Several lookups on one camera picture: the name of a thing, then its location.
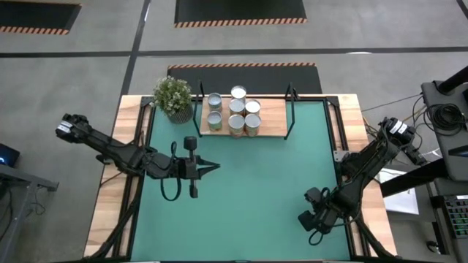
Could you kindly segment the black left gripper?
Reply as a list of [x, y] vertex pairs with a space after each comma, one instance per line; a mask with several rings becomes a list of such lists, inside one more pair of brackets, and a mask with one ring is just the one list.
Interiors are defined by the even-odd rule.
[[[175, 141], [170, 146], [170, 157], [164, 156], [162, 153], [151, 154], [149, 177], [160, 180], [160, 191], [164, 199], [168, 199], [165, 193], [164, 179], [176, 179], [177, 190], [174, 199], [179, 198], [181, 195], [182, 180], [190, 180], [189, 195], [191, 198], [198, 198], [198, 189], [195, 181], [201, 180], [204, 175], [220, 168], [220, 164], [207, 161], [195, 155], [195, 150], [197, 149], [196, 137], [185, 137], [184, 148], [189, 151], [188, 157], [176, 157], [177, 143]], [[197, 170], [197, 165], [203, 166], [203, 168]]]

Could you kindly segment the spaghetti sauce can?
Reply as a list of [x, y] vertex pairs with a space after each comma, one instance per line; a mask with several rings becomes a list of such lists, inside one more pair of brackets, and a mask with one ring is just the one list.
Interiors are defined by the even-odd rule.
[[218, 111], [211, 111], [207, 116], [208, 128], [210, 131], [222, 129], [222, 114]]

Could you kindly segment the corn can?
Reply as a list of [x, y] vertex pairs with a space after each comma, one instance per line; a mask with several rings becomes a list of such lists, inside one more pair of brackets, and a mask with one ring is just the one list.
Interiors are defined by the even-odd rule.
[[245, 119], [242, 115], [234, 114], [228, 119], [229, 131], [233, 137], [242, 137], [244, 134]]

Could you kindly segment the pineapple can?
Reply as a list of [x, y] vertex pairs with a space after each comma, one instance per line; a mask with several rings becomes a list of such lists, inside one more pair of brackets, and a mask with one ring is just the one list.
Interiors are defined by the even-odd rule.
[[255, 114], [248, 114], [245, 118], [245, 132], [249, 137], [258, 135], [261, 125], [261, 118]]

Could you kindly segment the chicken soup can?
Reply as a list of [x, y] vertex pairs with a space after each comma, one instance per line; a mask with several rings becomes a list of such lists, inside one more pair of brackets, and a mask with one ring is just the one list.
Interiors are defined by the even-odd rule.
[[208, 95], [208, 106], [210, 111], [221, 112], [222, 111], [222, 97], [218, 93], [211, 93]]

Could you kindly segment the grey lid tin can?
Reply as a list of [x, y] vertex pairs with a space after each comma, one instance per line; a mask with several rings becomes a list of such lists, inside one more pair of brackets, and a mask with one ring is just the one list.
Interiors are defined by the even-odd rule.
[[231, 99], [229, 103], [231, 115], [245, 115], [245, 104], [241, 99]]

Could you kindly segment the orange label tin can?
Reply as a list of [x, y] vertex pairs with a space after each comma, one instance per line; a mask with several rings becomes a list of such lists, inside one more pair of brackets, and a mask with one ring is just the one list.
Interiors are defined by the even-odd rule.
[[261, 110], [261, 104], [256, 99], [248, 99], [245, 103], [246, 114], [259, 115]]

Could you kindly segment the green beans can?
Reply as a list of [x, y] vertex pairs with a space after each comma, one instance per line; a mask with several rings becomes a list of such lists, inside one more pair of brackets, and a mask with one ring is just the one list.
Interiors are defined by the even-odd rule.
[[246, 89], [242, 85], [236, 85], [231, 88], [230, 95], [232, 99], [244, 101], [246, 99]]

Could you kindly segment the white sheet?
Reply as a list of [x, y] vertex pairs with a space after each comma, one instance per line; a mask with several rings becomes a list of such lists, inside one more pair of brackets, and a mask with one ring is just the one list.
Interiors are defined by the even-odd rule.
[[[383, 168], [376, 176], [379, 183], [385, 183], [391, 179], [404, 175], [405, 172]], [[414, 188], [383, 198], [385, 209], [390, 212], [418, 215], [418, 201]]]

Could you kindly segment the black metal beam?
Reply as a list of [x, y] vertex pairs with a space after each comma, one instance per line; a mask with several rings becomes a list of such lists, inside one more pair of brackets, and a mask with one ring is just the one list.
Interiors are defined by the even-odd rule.
[[438, 159], [403, 175], [387, 180], [380, 184], [380, 189], [383, 197], [389, 197], [408, 189], [430, 183], [437, 178], [450, 178], [443, 159]]

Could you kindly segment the black hazard-striped floor mat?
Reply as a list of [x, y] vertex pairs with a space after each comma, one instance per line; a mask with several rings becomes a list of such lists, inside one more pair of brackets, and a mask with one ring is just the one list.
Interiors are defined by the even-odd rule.
[[229, 94], [236, 85], [249, 94], [283, 94], [289, 84], [299, 94], [322, 93], [313, 62], [175, 64], [167, 75], [187, 81], [194, 92], [202, 84], [207, 94]]
[[66, 35], [81, 8], [70, 3], [0, 1], [0, 32]]
[[176, 28], [307, 22], [303, 0], [176, 0]]

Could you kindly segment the backlit keyboard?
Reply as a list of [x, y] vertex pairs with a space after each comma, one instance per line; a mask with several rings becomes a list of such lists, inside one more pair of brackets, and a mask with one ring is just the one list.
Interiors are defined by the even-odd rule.
[[468, 195], [444, 196], [443, 210], [454, 239], [468, 239]]

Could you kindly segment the grey side table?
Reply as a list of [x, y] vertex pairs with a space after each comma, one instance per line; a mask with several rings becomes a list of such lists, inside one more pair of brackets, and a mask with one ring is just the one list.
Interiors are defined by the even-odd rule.
[[0, 165], [0, 263], [7, 263], [15, 250], [29, 205], [38, 188], [56, 191], [58, 183], [19, 169]]

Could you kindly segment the black electronic device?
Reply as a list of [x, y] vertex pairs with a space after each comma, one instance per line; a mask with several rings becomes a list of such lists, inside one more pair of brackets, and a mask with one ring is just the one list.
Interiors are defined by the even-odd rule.
[[0, 165], [14, 167], [19, 157], [19, 151], [0, 143]]

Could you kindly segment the wooden shelf with black frame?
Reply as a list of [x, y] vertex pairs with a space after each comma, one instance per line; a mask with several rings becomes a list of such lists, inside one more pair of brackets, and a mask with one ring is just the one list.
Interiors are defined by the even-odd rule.
[[[211, 112], [208, 106], [208, 95], [205, 95], [203, 90], [203, 85], [199, 84], [200, 91], [194, 97], [195, 104], [194, 108], [197, 109], [197, 106], [201, 104], [201, 116], [200, 121], [197, 121], [197, 114], [193, 114], [193, 122], [197, 133], [200, 137], [204, 135], [230, 135], [228, 119], [231, 116], [229, 110], [229, 103], [231, 95], [222, 96], [222, 129], [219, 131], [210, 131], [208, 128], [207, 116]], [[272, 96], [253, 96], [246, 93], [246, 99], [244, 104], [248, 99], [256, 99], [261, 104], [261, 110], [259, 117], [261, 118], [260, 130], [257, 136], [263, 137], [283, 137], [287, 139], [295, 121], [291, 123], [287, 122], [287, 101], [290, 101], [290, 105], [293, 106], [294, 102], [298, 100], [297, 93], [293, 88], [292, 84], [289, 84], [285, 95], [283, 97], [272, 97]]]

